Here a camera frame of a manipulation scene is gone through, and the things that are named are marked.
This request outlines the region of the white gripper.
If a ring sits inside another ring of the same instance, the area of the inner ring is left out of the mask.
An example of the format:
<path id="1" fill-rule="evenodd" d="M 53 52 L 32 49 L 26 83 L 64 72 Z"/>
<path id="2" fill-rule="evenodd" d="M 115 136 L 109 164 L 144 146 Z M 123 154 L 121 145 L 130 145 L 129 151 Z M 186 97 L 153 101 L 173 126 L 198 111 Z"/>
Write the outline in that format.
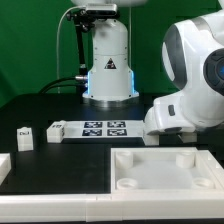
<path id="1" fill-rule="evenodd" d="M 181 92 L 156 98 L 144 119 L 143 140 L 157 146 L 164 134 L 176 134 L 183 143 L 197 141 L 196 127 L 188 121 L 180 107 Z"/>

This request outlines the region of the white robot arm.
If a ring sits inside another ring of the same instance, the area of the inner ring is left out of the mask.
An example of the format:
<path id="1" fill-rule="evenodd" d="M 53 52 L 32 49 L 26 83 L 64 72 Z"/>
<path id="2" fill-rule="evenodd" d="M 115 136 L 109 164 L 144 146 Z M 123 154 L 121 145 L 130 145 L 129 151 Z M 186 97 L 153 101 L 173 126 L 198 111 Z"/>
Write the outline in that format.
<path id="1" fill-rule="evenodd" d="M 74 21 L 93 31 L 93 67 L 83 75 L 83 100 L 100 107 L 118 107 L 138 99 L 133 72 L 126 61 L 127 29 L 120 7 L 148 0 L 71 0 L 80 8 Z M 173 24 L 162 42 L 162 62 L 176 93 L 153 101 L 143 121 L 143 140 L 157 145 L 163 134 L 179 134 L 194 142 L 197 134 L 224 122 L 224 0 L 222 9 Z"/>

